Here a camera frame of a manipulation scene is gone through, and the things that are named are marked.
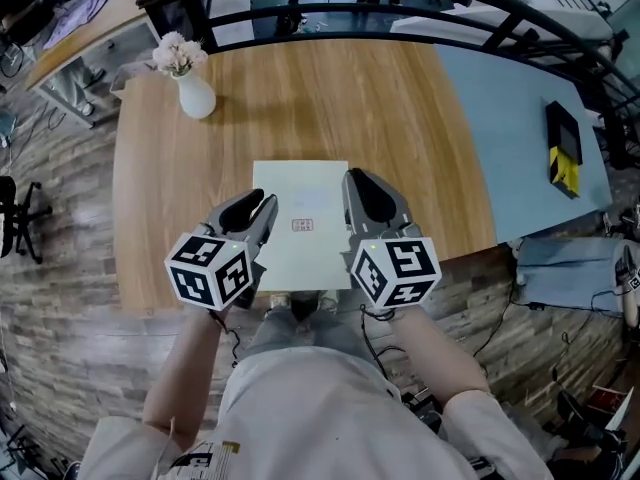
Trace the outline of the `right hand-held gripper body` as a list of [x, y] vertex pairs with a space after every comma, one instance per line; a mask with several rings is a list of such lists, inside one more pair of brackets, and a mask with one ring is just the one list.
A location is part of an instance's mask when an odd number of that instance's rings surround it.
[[345, 274], [339, 289], [359, 289], [373, 310], [425, 301], [442, 279], [433, 240], [408, 219], [349, 223]]

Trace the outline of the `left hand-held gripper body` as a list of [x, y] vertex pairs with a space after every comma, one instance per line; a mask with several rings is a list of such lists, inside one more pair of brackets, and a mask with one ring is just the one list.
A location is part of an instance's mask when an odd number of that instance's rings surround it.
[[165, 259], [178, 300], [213, 311], [249, 308], [266, 268], [259, 255], [250, 258], [248, 231], [213, 235], [204, 221], [182, 234]]

